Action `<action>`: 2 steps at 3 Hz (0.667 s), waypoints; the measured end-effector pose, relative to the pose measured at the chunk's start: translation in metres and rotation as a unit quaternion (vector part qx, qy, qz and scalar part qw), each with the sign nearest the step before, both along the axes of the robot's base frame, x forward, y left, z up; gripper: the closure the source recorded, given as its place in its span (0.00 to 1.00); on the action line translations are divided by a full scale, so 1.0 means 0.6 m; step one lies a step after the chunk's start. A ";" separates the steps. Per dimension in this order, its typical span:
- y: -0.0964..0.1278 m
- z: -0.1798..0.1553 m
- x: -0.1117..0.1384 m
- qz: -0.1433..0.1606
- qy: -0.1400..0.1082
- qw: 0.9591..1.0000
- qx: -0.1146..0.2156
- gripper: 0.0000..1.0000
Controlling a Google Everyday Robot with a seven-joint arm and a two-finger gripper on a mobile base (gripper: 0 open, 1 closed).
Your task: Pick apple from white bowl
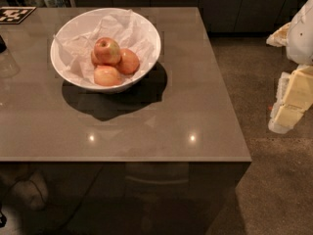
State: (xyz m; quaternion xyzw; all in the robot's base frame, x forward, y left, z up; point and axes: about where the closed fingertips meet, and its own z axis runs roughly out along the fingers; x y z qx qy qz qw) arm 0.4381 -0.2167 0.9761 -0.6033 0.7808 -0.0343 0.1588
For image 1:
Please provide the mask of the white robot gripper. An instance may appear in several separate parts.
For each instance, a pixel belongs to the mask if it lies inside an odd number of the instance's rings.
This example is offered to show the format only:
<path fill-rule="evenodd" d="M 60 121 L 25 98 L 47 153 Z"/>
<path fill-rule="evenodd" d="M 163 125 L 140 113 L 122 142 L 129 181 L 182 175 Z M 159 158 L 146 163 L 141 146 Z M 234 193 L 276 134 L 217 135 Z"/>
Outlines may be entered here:
<path fill-rule="evenodd" d="M 307 2 L 292 18 L 267 39 L 274 47 L 286 46 L 287 57 L 299 64 L 292 73 L 279 78 L 276 103 L 268 128 L 278 134 L 292 130 L 313 105 L 313 0 Z"/>

